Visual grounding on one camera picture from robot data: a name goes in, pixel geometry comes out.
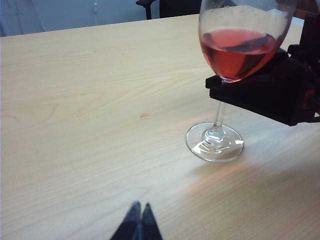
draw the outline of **wood grain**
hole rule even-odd
[[[217,107],[197,24],[1,38],[1,239],[107,240],[134,200],[151,203],[165,240],[320,239],[319,124],[228,106],[241,158],[187,149],[188,128]],[[282,46],[300,34],[292,25]]]

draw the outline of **office chair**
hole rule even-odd
[[[135,4],[140,5],[145,8],[145,15],[146,15],[147,20],[150,20],[152,18],[151,17],[151,4],[154,1],[155,0],[138,0],[135,2]]]
[[[137,5],[145,8],[146,19],[151,16],[151,4],[155,0],[138,0]],[[169,18],[182,15],[198,14],[201,0],[159,0],[160,18]]]

